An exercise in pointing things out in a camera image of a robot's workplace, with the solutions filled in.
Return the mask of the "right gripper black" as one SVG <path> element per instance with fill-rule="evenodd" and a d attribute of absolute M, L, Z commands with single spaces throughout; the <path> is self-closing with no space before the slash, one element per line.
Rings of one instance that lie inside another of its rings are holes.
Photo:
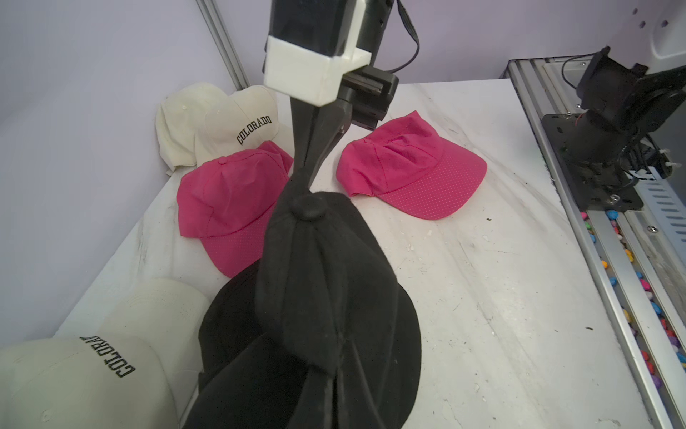
<path fill-rule="evenodd" d="M 353 92 L 351 101 L 338 98 L 315 107 L 291 98 L 294 175 L 310 187 L 323 161 L 348 131 L 351 120 L 358 127 L 375 130 L 389 111 L 398 83 L 398 77 L 388 71 L 358 69 L 346 73 L 341 82 L 341 87 Z"/>

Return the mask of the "black cap with white logo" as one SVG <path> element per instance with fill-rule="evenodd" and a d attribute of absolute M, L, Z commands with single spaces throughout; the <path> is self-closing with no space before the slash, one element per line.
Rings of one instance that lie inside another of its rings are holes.
<path fill-rule="evenodd" d="M 278 207 L 264 258 L 219 290 L 199 341 L 189 428 L 400 428 L 416 402 L 416 309 L 339 193 Z"/>

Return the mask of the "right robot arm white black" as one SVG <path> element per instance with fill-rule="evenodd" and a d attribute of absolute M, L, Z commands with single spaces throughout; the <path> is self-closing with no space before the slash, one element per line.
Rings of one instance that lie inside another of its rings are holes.
<path fill-rule="evenodd" d="M 284 73 L 284 92 L 294 109 L 296 168 L 308 179 L 350 125 L 374 130 L 388 112 L 398 77 L 395 70 L 374 67 L 373 60 L 392 8 L 417 39 L 400 2 L 273 2 L 267 58 L 275 59 L 279 42 L 294 50 L 286 55 L 294 69 Z M 684 102 L 685 69 L 650 74 L 641 64 L 628 69 L 609 54 L 604 48 L 594 55 L 577 88 L 591 116 L 586 132 L 592 144 L 605 133 L 609 141 L 632 145 Z"/>

